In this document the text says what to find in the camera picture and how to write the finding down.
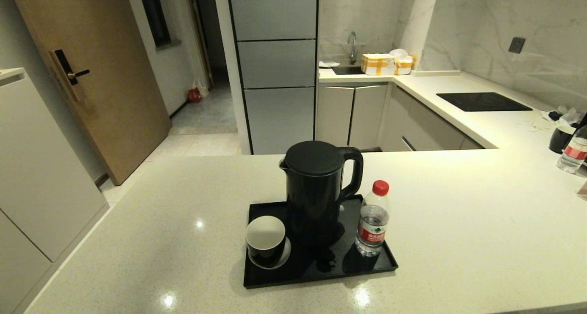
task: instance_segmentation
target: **water bottle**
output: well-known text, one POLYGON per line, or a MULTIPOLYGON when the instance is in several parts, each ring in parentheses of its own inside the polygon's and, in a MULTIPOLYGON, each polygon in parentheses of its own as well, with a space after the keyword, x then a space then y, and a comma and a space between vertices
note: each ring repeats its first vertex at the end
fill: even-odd
POLYGON ((556 166, 569 173, 575 173, 587 157, 587 126, 581 127, 570 139, 556 166))
POLYGON ((377 180, 373 183, 373 191, 363 200, 354 239, 361 255, 376 256, 381 251, 389 220, 388 191, 388 183, 377 180))

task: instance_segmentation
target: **speckled quartz countertop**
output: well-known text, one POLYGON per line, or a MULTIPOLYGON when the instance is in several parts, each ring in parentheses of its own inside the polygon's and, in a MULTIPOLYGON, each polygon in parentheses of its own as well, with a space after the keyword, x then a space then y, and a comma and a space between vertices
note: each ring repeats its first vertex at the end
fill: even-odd
POLYGON ((575 195, 585 179, 556 168, 558 156, 546 148, 551 130, 540 127, 536 111, 473 118, 436 102, 430 88, 439 84, 491 86, 462 76, 402 82, 498 149, 364 154, 359 193, 377 179, 391 186, 386 239, 396 272, 245 289, 248 205, 285 200, 282 156, 179 157, 152 164, 29 312, 476 314, 587 306, 567 305, 587 302, 587 203, 575 195))

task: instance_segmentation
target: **cup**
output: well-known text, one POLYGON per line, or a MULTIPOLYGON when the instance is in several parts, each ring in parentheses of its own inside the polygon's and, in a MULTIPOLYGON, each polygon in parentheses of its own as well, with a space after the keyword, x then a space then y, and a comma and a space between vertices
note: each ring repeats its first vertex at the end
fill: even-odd
POLYGON ((561 154, 573 136, 575 128, 571 126, 557 126, 551 136, 548 148, 555 153, 561 154))
POLYGON ((285 225, 272 215, 260 216, 247 226, 245 239, 252 260, 271 268, 279 262, 285 248, 285 225))

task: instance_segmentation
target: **wall socket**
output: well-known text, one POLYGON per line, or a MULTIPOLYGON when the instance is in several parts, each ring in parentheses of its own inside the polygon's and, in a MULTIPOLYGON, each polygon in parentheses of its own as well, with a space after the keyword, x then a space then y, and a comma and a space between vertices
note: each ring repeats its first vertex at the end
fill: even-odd
POLYGON ((526 39, 514 37, 512 39, 512 43, 509 45, 509 51, 511 51, 512 53, 519 54, 520 52, 522 52, 524 42, 526 42, 526 39))

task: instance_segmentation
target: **saucer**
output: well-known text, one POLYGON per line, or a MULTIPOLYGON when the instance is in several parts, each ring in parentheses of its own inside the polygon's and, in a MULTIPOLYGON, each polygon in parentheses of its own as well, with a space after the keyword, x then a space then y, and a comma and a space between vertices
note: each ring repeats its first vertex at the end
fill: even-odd
POLYGON ((283 266, 283 264, 285 264, 285 262, 287 262, 287 260, 289 258, 289 254, 291 252, 292 252, 292 244, 289 241, 289 238, 285 237, 285 246, 283 247, 283 253, 281 254, 281 258, 279 258, 279 261, 277 261, 277 264, 275 264, 274 266, 271 266, 271 267, 260 266, 259 264, 257 264, 255 262, 255 260, 253 260, 250 253, 247 252, 247 255, 249 257, 249 260, 251 260, 251 262, 255 266, 257 266, 258 268, 263 268, 264 270, 276 270, 277 268, 283 266))

